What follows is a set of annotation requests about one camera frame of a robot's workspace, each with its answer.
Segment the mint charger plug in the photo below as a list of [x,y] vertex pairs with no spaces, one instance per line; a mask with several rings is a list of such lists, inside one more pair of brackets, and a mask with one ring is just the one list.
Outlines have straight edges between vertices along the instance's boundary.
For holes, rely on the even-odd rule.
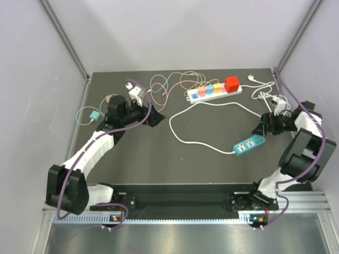
[[90,114],[90,119],[91,121],[97,121],[101,116],[101,113],[99,111],[93,111],[91,114]]

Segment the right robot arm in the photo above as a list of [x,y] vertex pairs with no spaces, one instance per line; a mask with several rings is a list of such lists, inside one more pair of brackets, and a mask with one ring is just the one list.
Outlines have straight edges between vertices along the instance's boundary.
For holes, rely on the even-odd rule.
[[285,131],[296,135],[282,154],[278,169],[269,177],[254,183],[253,190],[247,196],[248,205],[258,210],[270,206],[276,200],[276,194],[292,185],[314,182],[323,171],[336,149],[336,142],[323,139],[319,127],[322,115],[314,111],[315,104],[302,102],[290,115],[265,113],[253,134],[266,136],[281,134]]

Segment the red cube plug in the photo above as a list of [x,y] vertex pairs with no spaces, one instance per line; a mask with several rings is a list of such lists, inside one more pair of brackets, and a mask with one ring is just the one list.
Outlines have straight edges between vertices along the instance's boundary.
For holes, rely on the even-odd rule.
[[236,76],[227,77],[225,80],[225,90],[227,93],[237,92],[240,86],[240,82]]

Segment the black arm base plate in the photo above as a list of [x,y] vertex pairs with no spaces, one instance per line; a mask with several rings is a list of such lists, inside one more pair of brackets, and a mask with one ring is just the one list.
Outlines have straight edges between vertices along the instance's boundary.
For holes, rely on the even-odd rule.
[[112,202],[123,203],[131,211],[146,205],[184,207],[218,205],[226,211],[276,211],[277,200],[264,197],[257,184],[161,184],[109,185]]

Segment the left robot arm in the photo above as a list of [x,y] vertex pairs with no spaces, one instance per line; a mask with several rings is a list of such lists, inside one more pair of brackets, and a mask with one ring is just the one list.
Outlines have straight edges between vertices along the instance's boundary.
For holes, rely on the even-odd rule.
[[52,165],[48,171],[46,204],[58,211],[80,215],[86,208],[103,204],[114,210],[120,197],[108,184],[88,185],[86,179],[99,160],[123,137],[126,130],[141,124],[157,126],[165,116],[152,104],[144,106],[132,99],[114,95],[108,111],[89,140],[62,165]]

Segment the pink charger plug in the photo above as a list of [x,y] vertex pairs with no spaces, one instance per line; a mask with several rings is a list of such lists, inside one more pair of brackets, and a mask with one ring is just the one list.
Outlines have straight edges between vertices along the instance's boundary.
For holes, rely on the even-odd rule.
[[109,103],[109,101],[110,101],[111,97],[112,97],[112,95],[108,95],[108,96],[106,96],[106,98],[105,98],[105,101],[106,101],[107,103]]

